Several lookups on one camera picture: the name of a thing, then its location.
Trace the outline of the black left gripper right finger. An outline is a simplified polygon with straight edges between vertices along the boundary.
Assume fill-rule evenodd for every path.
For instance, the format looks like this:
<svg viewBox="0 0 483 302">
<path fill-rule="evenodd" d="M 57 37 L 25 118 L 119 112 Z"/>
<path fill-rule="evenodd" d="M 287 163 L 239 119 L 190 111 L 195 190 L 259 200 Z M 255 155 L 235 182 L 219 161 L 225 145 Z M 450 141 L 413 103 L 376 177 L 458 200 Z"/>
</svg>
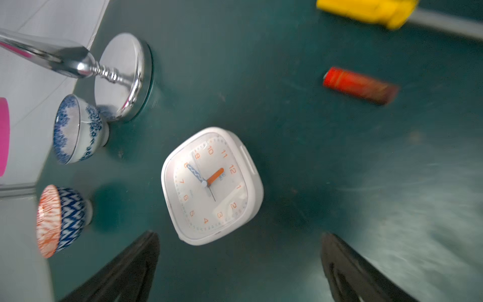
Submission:
<svg viewBox="0 0 483 302">
<path fill-rule="evenodd" d="M 416 301 L 335 234 L 322 235 L 321 263 L 335 301 Z"/>
</svg>

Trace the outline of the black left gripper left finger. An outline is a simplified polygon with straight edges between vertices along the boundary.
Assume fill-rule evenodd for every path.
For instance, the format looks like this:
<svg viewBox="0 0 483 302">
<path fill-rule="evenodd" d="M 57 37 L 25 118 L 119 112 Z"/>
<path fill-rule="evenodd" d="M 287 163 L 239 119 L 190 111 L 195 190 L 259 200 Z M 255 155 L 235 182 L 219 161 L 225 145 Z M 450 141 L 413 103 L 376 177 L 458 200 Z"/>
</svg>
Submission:
<svg viewBox="0 0 483 302">
<path fill-rule="evenodd" d="M 63 301 L 147 301 L 160 254 L 155 232 L 146 231 Z"/>
</svg>

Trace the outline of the white square alarm clock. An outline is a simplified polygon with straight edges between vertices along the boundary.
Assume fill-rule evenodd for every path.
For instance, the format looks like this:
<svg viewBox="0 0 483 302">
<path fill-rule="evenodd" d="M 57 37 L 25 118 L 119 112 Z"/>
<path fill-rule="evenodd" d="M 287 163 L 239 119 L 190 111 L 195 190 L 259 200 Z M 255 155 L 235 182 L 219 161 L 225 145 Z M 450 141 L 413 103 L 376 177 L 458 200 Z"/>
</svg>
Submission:
<svg viewBox="0 0 483 302">
<path fill-rule="evenodd" d="M 244 226 L 264 199 L 249 151 L 233 132 L 219 127 L 197 132 L 172 151 L 160 180 L 176 233 L 193 246 Z"/>
</svg>

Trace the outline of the red AA battery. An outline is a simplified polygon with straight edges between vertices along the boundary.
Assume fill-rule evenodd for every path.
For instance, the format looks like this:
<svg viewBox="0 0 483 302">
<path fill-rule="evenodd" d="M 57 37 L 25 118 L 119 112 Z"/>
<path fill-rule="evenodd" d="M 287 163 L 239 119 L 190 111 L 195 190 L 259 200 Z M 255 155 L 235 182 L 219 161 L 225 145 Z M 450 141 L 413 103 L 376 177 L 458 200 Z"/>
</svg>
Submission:
<svg viewBox="0 0 483 302">
<path fill-rule="evenodd" d="M 332 67 L 323 77 L 326 88 L 364 99 L 379 106 L 392 102 L 399 93 L 395 84 L 374 79 L 350 70 Z"/>
</svg>

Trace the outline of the yellow handled screwdriver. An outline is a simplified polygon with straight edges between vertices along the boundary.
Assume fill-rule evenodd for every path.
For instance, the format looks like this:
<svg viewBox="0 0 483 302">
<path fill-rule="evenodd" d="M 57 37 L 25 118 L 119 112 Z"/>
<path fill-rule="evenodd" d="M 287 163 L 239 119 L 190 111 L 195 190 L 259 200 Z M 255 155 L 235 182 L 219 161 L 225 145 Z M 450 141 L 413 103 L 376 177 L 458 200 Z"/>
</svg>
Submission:
<svg viewBox="0 0 483 302">
<path fill-rule="evenodd" d="M 425 10 L 418 1 L 391 0 L 318 0 L 316 7 L 338 16 L 366 24 L 398 30 L 407 23 L 425 28 L 482 40 L 482 23 L 463 17 Z"/>
</svg>

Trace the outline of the orange patterned bowl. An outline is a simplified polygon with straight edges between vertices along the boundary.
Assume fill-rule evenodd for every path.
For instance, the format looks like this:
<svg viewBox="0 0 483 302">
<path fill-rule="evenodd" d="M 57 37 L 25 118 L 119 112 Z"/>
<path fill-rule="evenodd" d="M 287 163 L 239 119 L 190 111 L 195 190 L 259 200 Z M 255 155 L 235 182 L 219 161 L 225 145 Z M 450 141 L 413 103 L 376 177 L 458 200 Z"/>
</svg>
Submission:
<svg viewBox="0 0 483 302">
<path fill-rule="evenodd" d="M 93 219 L 93 205 L 69 187 L 48 185 L 42 191 L 36 214 L 36 242 L 48 259 L 76 241 Z"/>
</svg>

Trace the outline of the blue white floral bowl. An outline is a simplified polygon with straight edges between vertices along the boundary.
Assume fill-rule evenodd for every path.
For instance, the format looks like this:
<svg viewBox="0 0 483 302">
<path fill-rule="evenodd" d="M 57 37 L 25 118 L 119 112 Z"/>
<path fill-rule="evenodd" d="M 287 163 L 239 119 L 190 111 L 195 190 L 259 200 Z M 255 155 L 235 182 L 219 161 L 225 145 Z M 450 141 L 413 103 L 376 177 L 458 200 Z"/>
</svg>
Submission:
<svg viewBox="0 0 483 302">
<path fill-rule="evenodd" d="M 62 100 L 53 133 L 54 152 L 61 164 L 85 161 L 108 139 L 109 125 L 95 106 L 74 94 Z"/>
</svg>

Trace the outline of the pink plastic goblet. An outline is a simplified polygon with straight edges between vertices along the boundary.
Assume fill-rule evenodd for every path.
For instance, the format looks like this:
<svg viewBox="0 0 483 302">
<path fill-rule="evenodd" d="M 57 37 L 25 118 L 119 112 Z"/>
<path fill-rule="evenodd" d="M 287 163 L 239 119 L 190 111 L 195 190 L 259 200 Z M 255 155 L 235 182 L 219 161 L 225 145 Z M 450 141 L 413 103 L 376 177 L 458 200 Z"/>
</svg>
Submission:
<svg viewBox="0 0 483 302">
<path fill-rule="evenodd" d="M 0 176 L 3 176 L 6 171 L 6 167 L 8 164 L 8 156 L 9 156 L 9 149 L 10 149 L 10 110 L 8 106 L 8 101 L 6 98 L 1 98 L 0 101 Z"/>
</svg>

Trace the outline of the chrome cup holder stand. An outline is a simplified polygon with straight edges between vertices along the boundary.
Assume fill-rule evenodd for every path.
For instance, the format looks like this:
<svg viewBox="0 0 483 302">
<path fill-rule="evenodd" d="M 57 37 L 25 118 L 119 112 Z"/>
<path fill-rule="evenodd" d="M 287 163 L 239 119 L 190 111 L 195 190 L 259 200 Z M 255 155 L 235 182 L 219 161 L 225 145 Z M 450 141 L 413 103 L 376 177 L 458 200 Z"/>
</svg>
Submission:
<svg viewBox="0 0 483 302">
<path fill-rule="evenodd" d="M 99 60 L 83 45 L 1 30 L 1 47 L 45 69 L 74 79 L 94 78 L 94 101 L 109 121 L 132 120 L 152 84 L 152 52 L 130 33 L 115 36 Z"/>
</svg>

